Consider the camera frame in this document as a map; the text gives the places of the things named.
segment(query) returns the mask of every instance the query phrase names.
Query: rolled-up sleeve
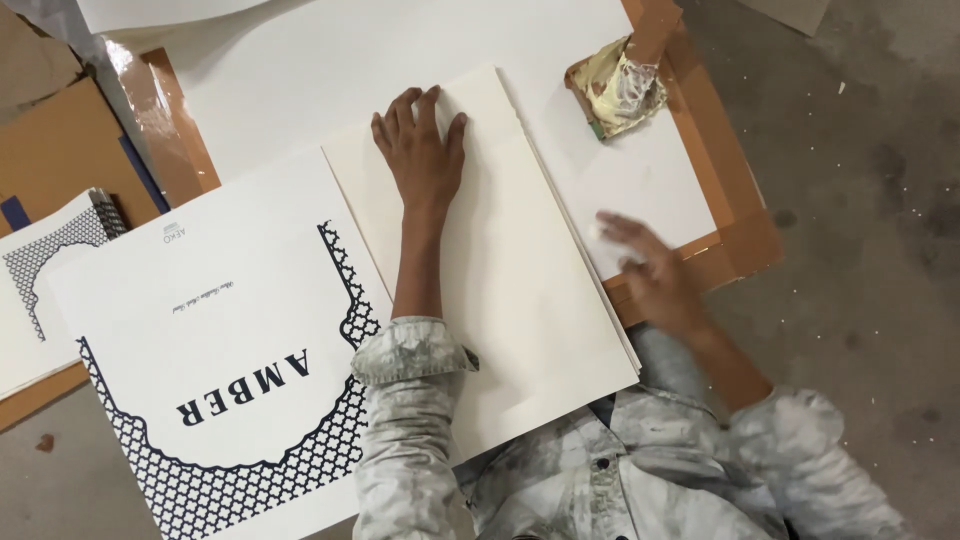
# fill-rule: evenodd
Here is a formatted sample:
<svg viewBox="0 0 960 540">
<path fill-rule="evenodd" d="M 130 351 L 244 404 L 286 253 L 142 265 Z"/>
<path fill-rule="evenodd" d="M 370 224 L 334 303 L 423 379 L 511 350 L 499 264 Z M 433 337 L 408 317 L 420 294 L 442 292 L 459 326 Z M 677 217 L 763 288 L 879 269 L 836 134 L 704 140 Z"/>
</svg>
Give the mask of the rolled-up sleeve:
<svg viewBox="0 0 960 540">
<path fill-rule="evenodd" d="M 839 444 L 843 415 L 810 390 L 778 388 L 737 412 L 731 436 L 802 538 L 915 538 Z"/>
<path fill-rule="evenodd" d="M 401 317 L 368 340 L 353 375 L 368 386 L 369 427 L 354 473 L 357 540 L 453 539 L 446 512 L 456 479 L 449 467 L 455 377 L 476 371 L 440 319 Z"/>
</svg>

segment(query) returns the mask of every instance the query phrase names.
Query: concrete floor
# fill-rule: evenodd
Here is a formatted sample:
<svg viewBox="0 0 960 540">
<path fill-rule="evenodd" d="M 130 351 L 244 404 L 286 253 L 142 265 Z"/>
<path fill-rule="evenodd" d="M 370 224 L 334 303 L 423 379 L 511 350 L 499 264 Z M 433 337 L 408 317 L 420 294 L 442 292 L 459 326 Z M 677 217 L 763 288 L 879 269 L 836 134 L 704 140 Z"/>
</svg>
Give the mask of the concrete floor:
<svg viewBox="0 0 960 540">
<path fill-rule="evenodd" d="M 678 3 L 786 248 L 711 308 L 775 381 L 847 414 L 849 451 L 921 534 L 956 538 L 960 4 L 838 0 L 810 39 Z M 160 538 L 89 386 L 0 436 L 0 486 L 4 538 Z"/>
</svg>

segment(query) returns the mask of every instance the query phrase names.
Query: decorative border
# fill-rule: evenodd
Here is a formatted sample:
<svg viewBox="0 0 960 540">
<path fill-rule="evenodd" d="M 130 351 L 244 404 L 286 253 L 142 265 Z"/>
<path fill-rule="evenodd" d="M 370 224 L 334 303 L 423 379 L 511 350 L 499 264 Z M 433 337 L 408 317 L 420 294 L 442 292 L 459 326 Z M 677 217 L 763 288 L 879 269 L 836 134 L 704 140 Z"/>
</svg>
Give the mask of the decorative border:
<svg viewBox="0 0 960 540">
<path fill-rule="evenodd" d="M 340 236 L 327 221 L 317 230 L 350 297 L 340 334 L 355 351 L 380 330 L 363 285 L 348 265 L 347 252 L 337 247 Z M 358 431 L 367 425 L 365 387 L 353 376 L 320 424 L 277 463 L 260 461 L 234 467 L 203 467 L 165 454 L 151 446 L 147 423 L 121 411 L 111 397 L 85 337 L 80 356 L 104 404 L 137 483 L 165 539 L 200 540 L 272 508 L 341 479 L 352 472 L 362 455 Z"/>
<path fill-rule="evenodd" d="M 7 270 L 13 277 L 13 283 L 16 284 L 20 299 L 27 309 L 30 321 L 34 323 L 36 337 L 40 341 L 46 341 L 47 338 L 34 312 L 39 301 L 34 285 L 43 265 L 61 248 L 77 244 L 100 247 L 126 230 L 113 204 L 96 203 L 56 231 L 3 255 Z"/>
</svg>

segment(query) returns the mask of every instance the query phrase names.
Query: blue tape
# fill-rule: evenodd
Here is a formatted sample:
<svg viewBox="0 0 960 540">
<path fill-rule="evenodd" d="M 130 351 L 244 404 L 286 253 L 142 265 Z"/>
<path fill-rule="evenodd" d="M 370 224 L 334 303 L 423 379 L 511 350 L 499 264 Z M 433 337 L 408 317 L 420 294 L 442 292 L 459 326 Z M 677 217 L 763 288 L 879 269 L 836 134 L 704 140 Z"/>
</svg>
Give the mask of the blue tape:
<svg viewBox="0 0 960 540">
<path fill-rule="evenodd" d="M 154 200 L 156 209 L 160 210 L 160 213 L 170 211 L 170 205 L 167 204 L 167 200 L 160 194 L 160 190 L 156 187 L 153 177 L 150 176 L 150 171 L 147 170 L 147 166 L 143 164 L 140 155 L 137 154 L 136 149 L 133 148 L 133 143 L 130 141 L 130 138 L 127 134 L 123 134 L 120 135 L 120 138 L 117 140 L 120 141 L 120 146 L 123 147 L 124 154 L 127 155 L 127 160 L 130 161 L 130 165 L 133 165 L 136 176 L 140 178 L 140 183 L 143 184 L 147 193 L 150 194 L 150 198 Z"/>
<path fill-rule="evenodd" d="M 30 225 L 30 218 L 27 217 L 27 212 L 23 209 L 23 205 L 20 204 L 16 195 L 0 203 L 0 212 L 3 213 L 7 223 L 10 224 L 10 228 L 14 231 L 19 231 Z"/>
</svg>

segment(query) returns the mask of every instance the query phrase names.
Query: white paper sheet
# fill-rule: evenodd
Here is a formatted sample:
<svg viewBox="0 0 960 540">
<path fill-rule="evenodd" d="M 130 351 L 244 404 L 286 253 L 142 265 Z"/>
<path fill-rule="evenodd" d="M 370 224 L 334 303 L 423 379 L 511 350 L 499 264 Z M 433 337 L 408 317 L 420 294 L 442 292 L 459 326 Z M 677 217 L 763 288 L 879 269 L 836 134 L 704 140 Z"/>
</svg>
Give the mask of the white paper sheet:
<svg viewBox="0 0 960 540">
<path fill-rule="evenodd" d="M 50 284 L 165 538 L 295 540 L 356 512 L 349 364 L 391 303 L 319 147 L 93 255 Z"/>
<path fill-rule="evenodd" d="M 564 72 L 629 34 L 619 0 L 269 3 L 165 43 L 221 182 L 344 126 L 370 121 L 407 86 L 493 63 L 601 279 L 616 253 L 593 214 L 646 220 L 668 244 L 716 230 L 669 110 L 600 143 Z"/>
<path fill-rule="evenodd" d="M 77 0 L 91 34 L 167 26 L 240 12 L 267 0 Z"/>
<path fill-rule="evenodd" d="M 0 238 L 0 399 L 79 360 L 45 277 L 107 242 L 88 191 Z"/>
<path fill-rule="evenodd" d="M 444 319 L 481 359 L 457 404 L 463 458 L 636 383 L 618 333 L 496 70 L 446 86 L 442 133 L 470 118 L 460 191 L 444 228 Z M 324 144 L 380 275 L 393 291 L 403 204 L 369 123 Z"/>
</svg>

